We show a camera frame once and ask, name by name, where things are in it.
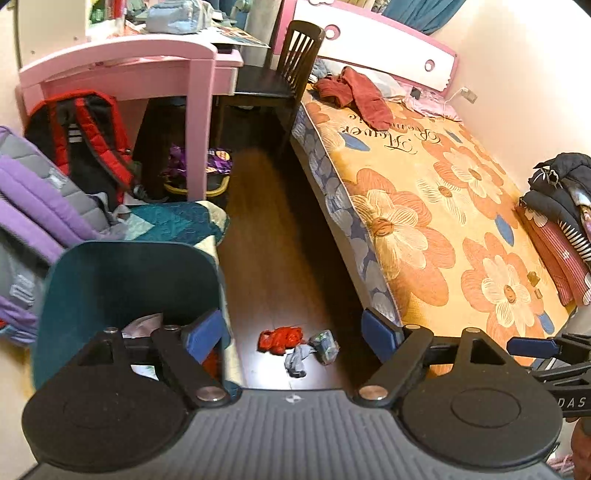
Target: human hand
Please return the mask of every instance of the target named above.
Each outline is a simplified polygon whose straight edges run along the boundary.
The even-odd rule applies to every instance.
[[[591,437],[583,431],[583,420],[579,419],[570,439],[570,447],[573,449],[574,480],[591,479]]]

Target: power outlet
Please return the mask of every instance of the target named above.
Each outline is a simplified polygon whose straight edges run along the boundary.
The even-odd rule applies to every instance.
[[[468,100],[470,103],[474,103],[476,102],[476,99],[478,98],[478,95],[475,94],[472,90],[470,90],[469,88],[466,87],[462,87],[461,91],[462,96]]]

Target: wooden floor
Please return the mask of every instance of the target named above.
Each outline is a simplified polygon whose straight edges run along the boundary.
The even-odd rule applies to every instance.
[[[290,147],[281,158],[273,153],[282,135],[274,116],[233,108],[226,115],[222,147],[234,167],[219,257],[247,386],[358,387],[379,362],[361,338],[361,304],[298,159]],[[307,376],[290,378],[283,357],[256,351],[262,330],[292,325],[305,338],[330,329],[337,361],[324,367],[308,358]]]

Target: purple and gray backpack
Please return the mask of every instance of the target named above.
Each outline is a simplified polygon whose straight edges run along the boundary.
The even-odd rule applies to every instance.
[[[49,268],[86,240],[121,239],[125,226],[35,145],[0,127],[0,335],[27,345]]]

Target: dark brown chair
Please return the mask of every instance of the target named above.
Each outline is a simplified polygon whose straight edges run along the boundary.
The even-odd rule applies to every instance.
[[[293,20],[287,28],[277,70],[253,65],[241,67],[235,94],[218,97],[217,127],[212,146],[221,146],[223,110],[226,106],[285,107],[291,109],[291,113],[281,142],[281,152],[289,140],[301,97],[323,40],[324,29],[309,22]]]

